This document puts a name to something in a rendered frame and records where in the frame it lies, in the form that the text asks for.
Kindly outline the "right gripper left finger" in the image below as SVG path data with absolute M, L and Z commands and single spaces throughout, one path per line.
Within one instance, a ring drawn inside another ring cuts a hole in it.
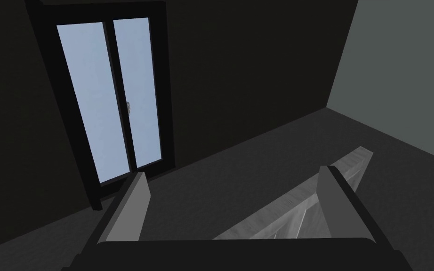
M 138 172 L 125 188 L 121 199 L 114 200 L 116 209 L 104 225 L 97 243 L 139 240 L 151 198 L 145 173 Z

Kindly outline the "black framed glass door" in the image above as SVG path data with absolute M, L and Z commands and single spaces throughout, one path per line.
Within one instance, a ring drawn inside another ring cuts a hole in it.
M 91 207 L 173 169 L 166 3 L 24 2 Z

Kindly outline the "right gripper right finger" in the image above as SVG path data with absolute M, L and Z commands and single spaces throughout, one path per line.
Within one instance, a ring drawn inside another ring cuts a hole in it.
M 317 196 L 332 238 L 364 238 L 375 242 L 329 166 L 321 166 Z

